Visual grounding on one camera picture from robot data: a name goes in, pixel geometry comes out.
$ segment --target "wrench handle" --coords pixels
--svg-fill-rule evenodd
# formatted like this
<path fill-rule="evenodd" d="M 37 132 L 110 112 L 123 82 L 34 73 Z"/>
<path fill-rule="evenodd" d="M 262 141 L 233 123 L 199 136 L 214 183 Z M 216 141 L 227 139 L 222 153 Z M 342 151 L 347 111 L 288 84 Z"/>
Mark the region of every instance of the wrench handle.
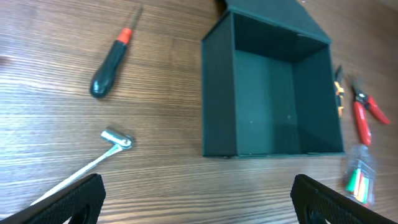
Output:
<path fill-rule="evenodd" d="M 100 156 L 99 158 L 97 158 L 96 160 L 94 160 L 93 162 L 87 164 L 86 166 L 84 166 L 83 168 L 81 168 L 80 170 L 78 170 L 77 172 L 75 172 L 74 174 L 72 174 L 70 177 L 66 178 L 65 180 L 63 180 L 61 183 L 57 184 L 55 187 L 53 187 L 51 190 L 49 190 L 48 192 L 46 192 L 45 194 L 43 194 L 43 196 L 41 196 L 39 199 L 37 199 L 36 201 L 34 201 L 33 203 L 31 203 L 31 205 L 36 204 L 37 202 L 53 195 L 54 193 L 58 192 L 59 190 L 64 189 L 65 187 L 68 187 L 70 184 L 72 184 L 75 180 L 79 179 L 81 176 L 83 176 L 85 173 L 87 173 L 89 170 L 91 170 L 92 168 L 94 168 L 95 166 L 97 166 L 101 161 L 103 161 L 104 159 L 108 158 L 109 156 L 112 156 L 113 154 L 122 151 L 122 147 L 115 144 L 110 150 L 108 150 L 107 152 L 105 152 L 102 156 Z"/>

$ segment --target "open box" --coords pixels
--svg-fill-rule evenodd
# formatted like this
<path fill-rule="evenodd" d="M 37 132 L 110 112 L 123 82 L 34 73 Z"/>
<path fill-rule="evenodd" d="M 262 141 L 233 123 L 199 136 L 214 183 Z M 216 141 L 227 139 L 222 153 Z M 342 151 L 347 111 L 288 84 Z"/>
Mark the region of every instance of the open box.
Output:
<path fill-rule="evenodd" d="M 344 152 L 326 34 L 308 14 L 300 29 L 241 8 L 202 40 L 203 155 Z"/>

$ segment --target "box lid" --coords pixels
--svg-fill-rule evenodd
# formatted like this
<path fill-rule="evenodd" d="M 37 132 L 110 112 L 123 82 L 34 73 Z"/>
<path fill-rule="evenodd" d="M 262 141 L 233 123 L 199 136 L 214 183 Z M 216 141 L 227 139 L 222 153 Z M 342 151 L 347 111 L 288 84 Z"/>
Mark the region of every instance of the box lid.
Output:
<path fill-rule="evenodd" d="M 226 2 L 230 10 L 331 43 L 322 28 L 296 0 L 226 0 Z"/>

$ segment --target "metal tool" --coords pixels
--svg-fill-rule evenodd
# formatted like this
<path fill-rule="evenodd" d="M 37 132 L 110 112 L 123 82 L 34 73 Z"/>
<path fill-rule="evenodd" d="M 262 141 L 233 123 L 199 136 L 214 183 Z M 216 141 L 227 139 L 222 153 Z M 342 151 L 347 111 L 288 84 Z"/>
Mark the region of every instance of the metal tool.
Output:
<path fill-rule="evenodd" d="M 351 80 L 355 92 L 354 114 L 359 136 L 363 144 L 370 146 L 372 143 L 372 135 L 368 126 L 368 121 L 366 120 L 365 110 L 370 111 L 382 124 L 391 124 L 391 121 L 380 110 L 374 98 L 361 90 L 361 79 L 352 76 L 349 76 L 349 79 Z"/>
<path fill-rule="evenodd" d="M 102 156 L 100 156 L 99 158 L 97 158 L 93 162 L 89 163 L 87 166 L 81 168 L 79 171 L 77 171 L 76 173 L 72 174 L 70 177 L 66 178 L 64 181 L 62 181 L 61 183 L 59 183 L 58 185 L 53 187 L 51 190 L 46 192 L 39 199 L 37 199 L 36 201 L 31 203 L 31 205 L 34 205 L 37 202 L 39 202 L 39 201 L 51 196 L 55 192 L 58 192 L 59 190 L 65 188 L 65 187 L 68 187 L 75 180 L 79 179 L 79 177 L 81 177 L 82 175 L 87 173 L 89 170 L 91 170 L 92 168 L 97 166 L 104 159 L 108 158 L 109 156 L 112 156 L 115 153 L 121 152 L 121 151 L 126 150 L 126 149 L 130 149 L 130 148 L 133 147 L 133 144 L 134 144 L 132 137 L 119 134 L 119 133 L 117 133 L 117 132 L 115 132 L 113 130 L 110 130 L 108 128 L 105 129 L 101 133 L 101 137 L 103 139 L 113 143 L 114 146 L 110 150 L 105 152 Z"/>
<path fill-rule="evenodd" d="M 140 5 L 129 26 L 124 28 L 113 42 L 105 61 L 94 74 L 90 86 L 90 93 L 93 97 L 104 98 L 111 91 L 141 12 L 142 5 Z"/>
<path fill-rule="evenodd" d="M 344 89 L 341 85 L 341 82 L 343 81 L 343 67 L 339 65 L 335 72 L 335 90 L 336 90 L 336 96 L 338 96 L 338 116 L 340 119 L 343 117 L 343 109 L 344 109 Z"/>

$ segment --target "screwdriver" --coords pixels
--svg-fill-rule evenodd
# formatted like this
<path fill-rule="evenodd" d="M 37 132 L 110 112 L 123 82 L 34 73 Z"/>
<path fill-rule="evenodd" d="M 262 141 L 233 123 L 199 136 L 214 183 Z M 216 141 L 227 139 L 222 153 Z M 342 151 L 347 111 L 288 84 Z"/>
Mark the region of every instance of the screwdriver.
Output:
<path fill-rule="evenodd" d="M 96 71 L 91 81 L 90 94 L 95 98 L 104 98 L 112 89 L 118 69 L 127 50 L 127 45 L 132 37 L 139 15 L 142 13 L 142 4 L 129 26 L 124 28 L 118 38 L 113 42 L 104 62 Z"/>

